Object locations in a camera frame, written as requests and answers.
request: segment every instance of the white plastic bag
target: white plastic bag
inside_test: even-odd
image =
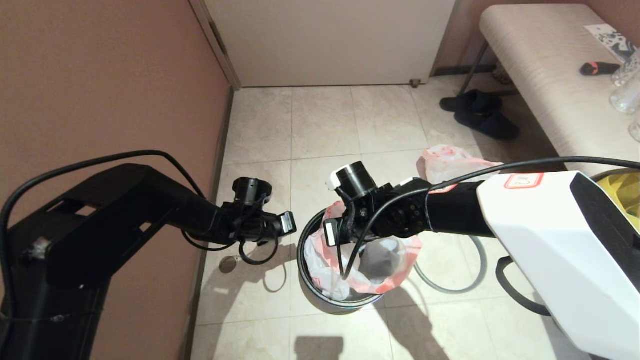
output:
[[[327,209],[323,221],[341,216],[345,209],[342,201],[336,202]],[[346,300],[350,289],[364,294],[385,293],[400,286],[409,276],[422,248],[422,242],[417,236],[408,239],[391,236],[371,241],[366,247],[370,248],[368,254],[365,248],[362,256],[362,261],[366,263],[361,263],[360,256],[356,257],[349,277],[342,280],[337,249],[326,245],[324,229],[320,227],[311,234],[305,243],[304,255],[309,275],[316,288],[338,301]],[[340,248],[344,267],[347,266],[354,248],[354,243],[342,245]],[[361,267],[366,268],[370,275],[363,274],[360,271]]]
[[[464,149],[442,144],[426,149],[416,163],[420,177],[431,184],[439,184],[470,172],[498,165],[502,165],[502,163],[492,163],[484,159],[474,158]],[[487,180],[493,175],[486,174],[468,181]]]

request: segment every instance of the floor drain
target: floor drain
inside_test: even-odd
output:
[[[220,261],[219,269],[223,274],[228,274],[236,269],[237,260],[233,256],[225,256],[222,261]]]

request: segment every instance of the slipper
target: slipper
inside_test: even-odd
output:
[[[464,110],[472,113],[488,113],[500,110],[502,99],[479,90],[469,90],[458,97],[445,97],[440,100],[440,107],[444,111],[451,112]]]
[[[497,110],[486,115],[456,111],[453,117],[458,123],[496,140],[513,140],[520,135],[520,129]]]

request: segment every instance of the baseboard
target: baseboard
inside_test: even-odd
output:
[[[231,120],[231,107],[234,102],[235,90],[229,88],[229,94],[227,99],[227,110],[225,112],[225,118],[223,119],[222,128],[220,129],[220,135],[218,137],[218,144],[216,146],[216,167],[213,170],[213,176],[211,180],[210,200],[214,203],[218,197],[218,187],[220,186],[220,177],[222,175],[222,162],[225,157],[225,144],[227,143],[227,133],[229,130],[229,121]],[[196,318],[198,316],[198,306],[200,304],[200,288],[202,287],[202,279],[204,278],[204,265],[207,261],[207,251],[201,250],[196,261],[196,271],[193,283],[193,296],[191,297],[191,309],[189,311],[188,325],[183,342],[183,349],[180,352],[180,359],[190,360],[191,350],[193,348],[193,337],[196,330]]]
[[[492,72],[495,70],[495,65],[478,65],[476,67],[476,73],[478,72]],[[454,67],[440,67],[433,72],[432,76],[445,76],[445,75],[462,75],[471,72],[471,65],[467,66],[454,66]]]

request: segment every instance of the black trash can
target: black trash can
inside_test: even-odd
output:
[[[300,240],[298,242],[298,272],[300,273],[302,283],[304,283],[304,285],[301,283],[301,286],[306,286],[315,297],[319,298],[324,303],[344,310],[355,311],[367,304],[372,304],[373,302],[378,301],[382,298],[382,294],[361,294],[353,289],[346,300],[333,300],[323,295],[322,291],[317,289],[314,285],[313,280],[309,275],[309,269],[307,268],[307,262],[305,260],[305,244],[307,243],[309,235],[316,232],[322,226],[322,217],[324,216],[324,212],[325,210],[322,210],[314,216],[300,234]]]

